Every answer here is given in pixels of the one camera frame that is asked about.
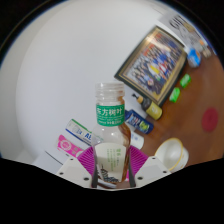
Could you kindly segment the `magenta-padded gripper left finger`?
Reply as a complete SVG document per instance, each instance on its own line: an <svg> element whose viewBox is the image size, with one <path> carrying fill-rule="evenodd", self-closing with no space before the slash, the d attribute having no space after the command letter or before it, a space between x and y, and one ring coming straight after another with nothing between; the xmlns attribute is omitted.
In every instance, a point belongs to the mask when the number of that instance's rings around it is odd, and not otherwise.
<svg viewBox="0 0 224 224"><path fill-rule="evenodd" d="M68 158L56 175L84 188L96 188L98 174L93 148L86 149L77 158Z"/></svg>

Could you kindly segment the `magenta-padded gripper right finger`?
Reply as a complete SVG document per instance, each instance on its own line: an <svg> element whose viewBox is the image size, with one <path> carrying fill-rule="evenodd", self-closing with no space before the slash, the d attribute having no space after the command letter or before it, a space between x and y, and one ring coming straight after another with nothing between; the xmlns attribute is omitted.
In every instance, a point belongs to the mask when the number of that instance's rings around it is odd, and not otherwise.
<svg viewBox="0 0 224 224"><path fill-rule="evenodd" d="M171 172L156 156L148 157L138 148L130 147L129 183L131 187L143 187L170 174Z"/></svg>

